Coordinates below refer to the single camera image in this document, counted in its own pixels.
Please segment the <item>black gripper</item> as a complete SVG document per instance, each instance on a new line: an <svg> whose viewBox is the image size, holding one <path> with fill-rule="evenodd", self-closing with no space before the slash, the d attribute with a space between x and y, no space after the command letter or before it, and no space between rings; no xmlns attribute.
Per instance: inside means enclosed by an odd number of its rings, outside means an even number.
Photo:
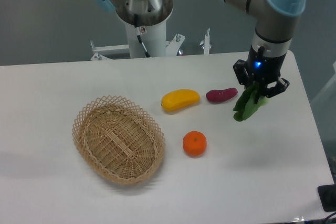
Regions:
<svg viewBox="0 0 336 224"><path fill-rule="evenodd" d="M270 84L276 82L275 86L266 88L263 96L272 98L286 91L290 82L280 77L280 70L286 54L279 57L267 57L264 52L261 57L257 51L250 47L247 61L237 60L233 70L240 85L248 88L254 81Z"/></svg>

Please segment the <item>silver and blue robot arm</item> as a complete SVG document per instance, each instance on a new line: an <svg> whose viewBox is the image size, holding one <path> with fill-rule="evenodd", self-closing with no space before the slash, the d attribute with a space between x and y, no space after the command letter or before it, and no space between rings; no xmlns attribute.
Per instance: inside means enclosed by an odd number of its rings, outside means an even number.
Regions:
<svg viewBox="0 0 336 224"><path fill-rule="evenodd" d="M166 21L173 0L95 0L124 23L132 58L177 54L166 42ZM234 64L238 82L249 87L259 83L259 95L271 98L283 93L289 82L280 70L306 0L221 0L257 19L247 60Z"/></svg>

